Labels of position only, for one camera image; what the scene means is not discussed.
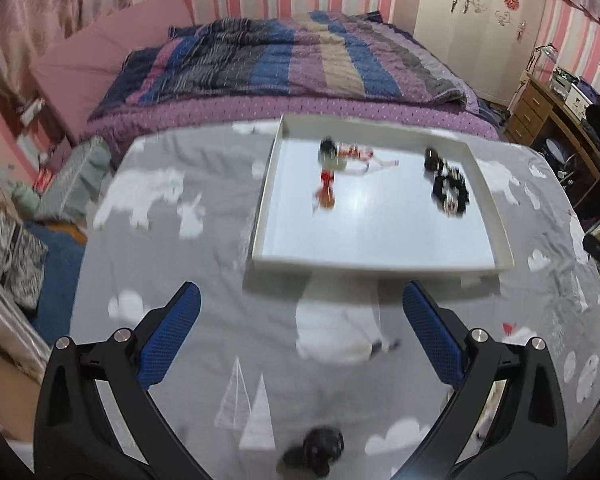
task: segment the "red flower decoration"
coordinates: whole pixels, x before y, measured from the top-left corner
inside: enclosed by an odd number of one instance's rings
[[[504,330],[504,335],[511,335],[511,333],[514,331],[516,327],[516,324],[509,324],[509,323],[503,323],[502,324],[502,329]]]
[[[520,8],[520,0],[504,0],[507,9],[518,10]]]

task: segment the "red toy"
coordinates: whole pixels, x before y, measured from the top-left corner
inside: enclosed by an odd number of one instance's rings
[[[341,143],[338,147],[338,156],[345,156],[347,158],[352,158],[353,160],[359,160],[360,162],[364,162],[364,163],[366,163],[367,169],[369,168],[369,163],[372,160],[376,161],[382,168],[385,168],[387,166],[397,166],[398,165],[397,160],[392,160],[390,162],[384,162],[384,161],[380,160],[379,158],[377,158],[374,155],[373,148],[366,147],[366,148],[360,149],[355,144],[347,145],[347,144]]]
[[[320,180],[322,181],[322,187],[315,193],[318,201],[316,208],[333,209],[336,203],[336,199],[333,196],[333,188],[331,187],[333,184],[333,171],[322,170]]]

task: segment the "blue gripper pad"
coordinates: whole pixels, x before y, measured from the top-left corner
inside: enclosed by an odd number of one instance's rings
[[[140,352],[138,381],[144,390],[164,379],[200,314],[200,290],[191,284],[171,307]]]
[[[415,284],[408,283],[402,292],[402,306],[440,381],[458,387],[464,381],[462,351],[429,300]]]

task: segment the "wardrobe door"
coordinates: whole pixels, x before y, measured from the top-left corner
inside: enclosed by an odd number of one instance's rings
[[[494,0],[460,0],[458,26],[454,31],[447,64],[456,75],[475,89],[477,66],[484,62],[480,51],[491,27]]]
[[[414,37],[446,63],[463,0],[420,0]]]
[[[545,0],[492,0],[469,83],[483,99],[509,105],[538,37]]]

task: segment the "striped comforter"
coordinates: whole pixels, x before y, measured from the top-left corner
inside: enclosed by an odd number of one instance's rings
[[[128,56],[91,119],[122,105],[197,96],[457,102],[470,110],[471,94],[429,52],[390,27],[317,11],[284,20],[227,18],[172,28],[163,46]]]

